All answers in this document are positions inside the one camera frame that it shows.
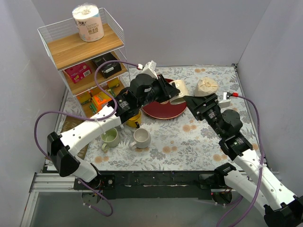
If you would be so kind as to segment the beige textured mug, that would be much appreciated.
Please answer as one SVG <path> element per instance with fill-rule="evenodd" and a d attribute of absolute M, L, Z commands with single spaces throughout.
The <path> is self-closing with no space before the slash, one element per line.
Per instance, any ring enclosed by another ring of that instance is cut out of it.
<path fill-rule="evenodd" d="M 169 100 L 170 104 L 178 105 L 184 103 L 185 100 L 183 97 L 189 95 L 185 82 L 183 80 L 178 79 L 171 81 L 169 84 L 179 90 L 179 94 Z"/>

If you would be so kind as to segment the yellow mug black handle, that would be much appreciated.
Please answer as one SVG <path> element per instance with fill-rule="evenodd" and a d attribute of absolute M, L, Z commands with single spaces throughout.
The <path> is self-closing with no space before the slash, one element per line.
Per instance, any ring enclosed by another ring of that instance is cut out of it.
<path fill-rule="evenodd" d="M 141 111 L 139 110 L 138 114 L 135 115 L 134 117 L 130 118 L 129 120 L 126 121 L 126 125 L 132 128 L 140 128 L 141 125 Z"/>

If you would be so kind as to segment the speckled white round mug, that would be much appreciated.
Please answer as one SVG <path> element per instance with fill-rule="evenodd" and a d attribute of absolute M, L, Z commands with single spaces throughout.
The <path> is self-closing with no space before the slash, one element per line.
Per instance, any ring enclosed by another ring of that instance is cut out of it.
<path fill-rule="evenodd" d="M 129 145 L 129 148 L 131 150 L 135 148 L 140 148 L 140 149 L 146 148 L 151 143 L 151 135 L 146 129 L 143 128 L 136 129 L 134 131 L 133 137 L 134 140 Z"/>

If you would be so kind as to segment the light green mug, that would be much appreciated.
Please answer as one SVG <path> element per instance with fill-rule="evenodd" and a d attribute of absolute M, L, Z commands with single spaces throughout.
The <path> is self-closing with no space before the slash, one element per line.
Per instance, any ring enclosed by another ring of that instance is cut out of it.
<path fill-rule="evenodd" d="M 103 141 L 101 150 L 107 152 L 110 148 L 114 148 L 119 144 L 119 134 L 116 128 L 107 130 L 101 134 L 101 139 Z"/>

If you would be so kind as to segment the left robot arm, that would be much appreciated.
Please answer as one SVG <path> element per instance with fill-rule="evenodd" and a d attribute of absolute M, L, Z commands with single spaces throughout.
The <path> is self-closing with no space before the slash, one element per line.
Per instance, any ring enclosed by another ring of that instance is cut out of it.
<path fill-rule="evenodd" d="M 137 115 L 140 108 L 154 101 L 163 103 L 176 98 L 180 92 L 177 82 L 170 84 L 162 75 L 138 74 L 125 90 L 89 120 L 60 135 L 50 133 L 47 154 L 61 177 L 73 175 L 90 189 L 96 189 L 101 183 L 98 171 L 93 164 L 80 159 L 78 152 L 101 134 Z"/>

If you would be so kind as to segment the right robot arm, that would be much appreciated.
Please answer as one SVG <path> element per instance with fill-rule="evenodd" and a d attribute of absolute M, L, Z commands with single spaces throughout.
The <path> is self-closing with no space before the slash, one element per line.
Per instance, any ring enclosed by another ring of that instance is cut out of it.
<path fill-rule="evenodd" d="M 206 120 L 220 137 L 219 145 L 247 176 L 230 164 L 215 169 L 214 182 L 220 188 L 235 189 L 250 201 L 246 216 L 255 207 L 269 227 L 296 227 L 303 222 L 303 199 L 287 189 L 264 163 L 263 147 L 258 155 L 240 132 L 243 124 L 237 111 L 221 111 L 217 95 L 184 96 L 187 107 L 198 120 Z"/>

